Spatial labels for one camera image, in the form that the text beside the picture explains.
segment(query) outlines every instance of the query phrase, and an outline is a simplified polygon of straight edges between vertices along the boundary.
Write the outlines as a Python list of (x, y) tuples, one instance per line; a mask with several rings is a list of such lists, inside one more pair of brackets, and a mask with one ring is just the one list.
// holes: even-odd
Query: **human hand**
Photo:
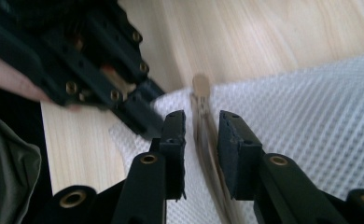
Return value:
[(0, 89), (10, 91), (33, 101), (51, 102), (28, 77), (0, 59)]

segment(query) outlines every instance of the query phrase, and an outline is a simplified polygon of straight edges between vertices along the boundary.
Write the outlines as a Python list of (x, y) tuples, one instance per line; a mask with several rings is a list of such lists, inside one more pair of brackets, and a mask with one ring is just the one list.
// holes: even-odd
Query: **black bracket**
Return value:
[(264, 153), (236, 114), (220, 112), (217, 150), (231, 197), (254, 201), (259, 223), (364, 223), (364, 189), (346, 202), (317, 189), (294, 160)]
[[(150, 103), (164, 91), (147, 77), (141, 42), (117, 1), (0, 0), (2, 60), (55, 103), (110, 109), (152, 139), (160, 137), (163, 120)], [(104, 66), (121, 83), (101, 72)]]
[(161, 140), (153, 139), (150, 151), (134, 158), (125, 180), (99, 194), (85, 186), (64, 189), (35, 223), (165, 223), (166, 200), (185, 195), (184, 136), (184, 112), (169, 114)]

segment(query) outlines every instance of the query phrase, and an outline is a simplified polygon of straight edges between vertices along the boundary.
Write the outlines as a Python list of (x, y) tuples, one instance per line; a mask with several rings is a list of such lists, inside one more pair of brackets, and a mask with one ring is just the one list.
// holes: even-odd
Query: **black mechanical part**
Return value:
[(252, 183), (257, 179), (264, 152), (261, 142), (240, 116), (220, 111), (217, 151), (231, 197), (253, 200)]
[(284, 223), (347, 223), (292, 159), (264, 155), (259, 176)]
[[(108, 108), (151, 139), (160, 137), (163, 120), (150, 103), (164, 91), (147, 77), (141, 41), (117, 1), (0, 0), (2, 60), (55, 103)], [(104, 65), (135, 90), (123, 93), (101, 72)]]
[[(185, 114), (169, 114), (163, 136), (179, 143), (162, 145), (155, 138), (150, 151), (136, 156), (127, 178), (96, 194), (94, 189), (73, 186), (57, 193), (35, 223), (165, 223), (166, 200), (184, 194)], [(167, 169), (168, 161), (176, 168)]]
[(165, 223), (165, 163), (158, 152), (135, 157), (112, 223)]
[(159, 152), (165, 156), (167, 172), (167, 199), (180, 199), (185, 195), (185, 114), (176, 111), (167, 115), (162, 132)]
[(364, 189), (350, 191), (346, 202), (317, 189), (294, 160), (265, 154), (238, 115), (220, 113), (217, 149), (231, 196), (254, 201), (259, 223), (364, 223)]

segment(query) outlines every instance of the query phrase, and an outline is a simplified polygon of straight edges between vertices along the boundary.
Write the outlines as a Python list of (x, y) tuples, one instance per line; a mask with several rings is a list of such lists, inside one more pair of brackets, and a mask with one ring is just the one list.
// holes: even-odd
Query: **wooden floor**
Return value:
[[(364, 0), (119, 0), (141, 32), (149, 75), (166, 91), (205, 73), (214, 84), (266, 77), (364, 54)], [(53, 192), (104, 190), (122, 178), (108, 129), (95, 108), (42, 104)]]

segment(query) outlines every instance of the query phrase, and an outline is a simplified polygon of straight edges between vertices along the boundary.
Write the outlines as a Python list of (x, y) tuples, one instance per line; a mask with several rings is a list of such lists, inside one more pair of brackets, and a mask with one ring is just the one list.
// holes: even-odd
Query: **white mesh fabric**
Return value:
[[(187, 116), (186, 193), (168, 202), (167, 223), (218, 223), (215, 207), (196, 158), (189, 94), (167, 94), (155, 107), (166, 115), (184, 109)], [(240, 115), (266, 152), (292, 158), (322, 190), (345, 199), (364, 188), (364, 56), (291, 74), (215, 86), (211, 109)], [(126, 171), (149, 143), (122, 125), (111, 129)], [(252, 203), (242, 203), (245, 218), (255, 223)]]

